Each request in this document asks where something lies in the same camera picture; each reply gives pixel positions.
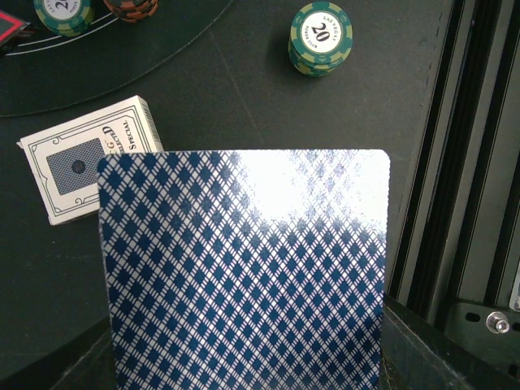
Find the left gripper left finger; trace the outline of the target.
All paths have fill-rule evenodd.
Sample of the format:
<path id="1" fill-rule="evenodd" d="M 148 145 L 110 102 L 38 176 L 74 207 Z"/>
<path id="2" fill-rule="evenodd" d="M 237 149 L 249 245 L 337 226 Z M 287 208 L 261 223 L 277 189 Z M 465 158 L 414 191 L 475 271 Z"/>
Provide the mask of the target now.
<path id="1" fill-rule="evenodd" d="M 2 379 L 1 388 L 114 389 L 110 320 L 100 320 L 68 344 Z"/>

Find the blue patterned card deck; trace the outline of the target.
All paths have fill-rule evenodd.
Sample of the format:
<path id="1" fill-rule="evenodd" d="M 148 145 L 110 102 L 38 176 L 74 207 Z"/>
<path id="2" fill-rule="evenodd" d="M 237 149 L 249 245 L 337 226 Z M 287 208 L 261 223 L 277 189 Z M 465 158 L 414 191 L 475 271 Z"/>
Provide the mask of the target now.
<path id="1" fill-rule="evenodd" d="M 377 388 L 389 176 L 380 149 L 105 157 L 117 388 Z"/>

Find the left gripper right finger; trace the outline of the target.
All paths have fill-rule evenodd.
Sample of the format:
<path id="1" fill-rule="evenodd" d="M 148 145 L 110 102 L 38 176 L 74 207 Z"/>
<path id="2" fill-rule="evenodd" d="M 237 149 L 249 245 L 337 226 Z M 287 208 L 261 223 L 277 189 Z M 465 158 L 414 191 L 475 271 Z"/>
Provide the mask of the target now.
<path id="1" fill-rule="evenodd" d="M 518 389 L 519 381 L 384 297 L 381 389 Z"/>

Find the brown chip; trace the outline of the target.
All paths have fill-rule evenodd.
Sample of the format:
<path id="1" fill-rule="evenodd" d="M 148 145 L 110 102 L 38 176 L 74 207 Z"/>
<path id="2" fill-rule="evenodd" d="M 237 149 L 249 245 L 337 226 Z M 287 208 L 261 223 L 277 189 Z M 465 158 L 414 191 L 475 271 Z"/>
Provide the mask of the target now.
<path id="1" fill-rule="evenodd" d="M 113 15 L 128 23 L 144 20 L 158 9 L 158 0 L 104 0 L 104 3 Z"/>

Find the red triangular all-in marker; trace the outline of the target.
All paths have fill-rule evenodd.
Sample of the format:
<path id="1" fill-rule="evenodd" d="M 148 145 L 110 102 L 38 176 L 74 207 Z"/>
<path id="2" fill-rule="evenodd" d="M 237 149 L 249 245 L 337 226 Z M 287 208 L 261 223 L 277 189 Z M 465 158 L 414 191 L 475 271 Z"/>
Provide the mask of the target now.
<path id="1" fill-rule="evenodd" d="M 29 22 L 1 11 L 1 55 L 14 45 L 16 37 L 28 26 Z"/>

